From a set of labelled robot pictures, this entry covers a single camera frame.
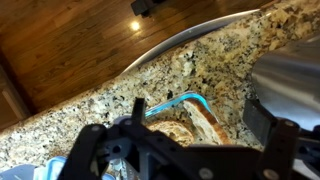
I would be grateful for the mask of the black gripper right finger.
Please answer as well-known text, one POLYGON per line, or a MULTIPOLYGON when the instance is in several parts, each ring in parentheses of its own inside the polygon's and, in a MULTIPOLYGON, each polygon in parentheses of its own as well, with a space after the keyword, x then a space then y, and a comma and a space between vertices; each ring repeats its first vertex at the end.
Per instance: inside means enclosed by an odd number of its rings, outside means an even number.
POLYGON ((245 100, 243 121, 263 146, 268 143, 277 124, 277 119, 254 99, 245 100))

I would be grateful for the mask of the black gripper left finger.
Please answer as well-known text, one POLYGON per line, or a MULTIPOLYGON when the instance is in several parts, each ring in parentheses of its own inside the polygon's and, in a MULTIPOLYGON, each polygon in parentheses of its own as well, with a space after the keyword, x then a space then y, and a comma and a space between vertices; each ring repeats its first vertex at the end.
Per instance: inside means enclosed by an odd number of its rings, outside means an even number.
POLYGON ((144 98, 136 98, 131 118, 134 122, 141 123, 145 118, 146 101, 144 98))

